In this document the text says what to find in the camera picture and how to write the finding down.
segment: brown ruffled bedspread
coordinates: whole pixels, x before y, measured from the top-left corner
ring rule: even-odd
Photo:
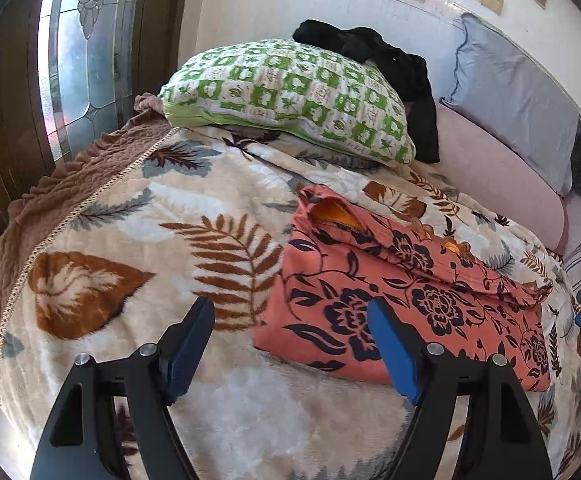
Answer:
[[[151,94],[135,98],[139,115],[121,130],[103,134],[75,160],[43,176],[30,192],[8,206],[10,221],[0,236],[0,319],[11,289],[34,247],[82,200],[133,163],[171,126],[162,102]]]

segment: green checkered pillow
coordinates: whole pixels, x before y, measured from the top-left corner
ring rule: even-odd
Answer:
[[[403,104],[375,66],[294,41],[197,54],[159,96],[173,126],[273,128],[388,166],[415,155]]]

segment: beige blanket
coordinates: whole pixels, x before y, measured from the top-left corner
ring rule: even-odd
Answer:
[[[476,257],[517,282],[553,282],[542,312],[552,383],[529,398],[553,471],[567,478],[581,461],[575,303],[539,240],[465,195],[453,202],[423,165],[356,172],[295,158],[280,138],[261,142],[210,126],[164,132],[154,146],[144,139],[136,160],[26,249],[0,316],[0,405],[9,420],[36,445],[77,353],[97,361],[127,356],[158,340],[204,294],[215,301],[216,329],[189,393],[171,408],[200,478],[378,476],[408,422],[408,402],[389,386],[331,378],[251,344],[250,328],[280,268],[295,190],[314,182],[468,242]],[[452,476],[465,400],[437,478]],[[145,478],[131,442],[125,450],[134,478]]]

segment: black jacket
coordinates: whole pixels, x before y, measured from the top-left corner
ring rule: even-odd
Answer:
[[[428,81],[426,60],[386,43],[371,28],[341,30],[328,23],[306,20],[292,35],[298,43],[332,50],[358,63],[372,60],[404,103],[408,113],[408,135],[417,148],[417,160],[439,162],[437,109]]]

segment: gray pillow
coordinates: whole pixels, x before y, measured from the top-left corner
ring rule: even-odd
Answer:
[[[452,94],[442,104],[499,139],[558,194],[573,184],[579,110],[545,71],[472,14],[462,15]]]

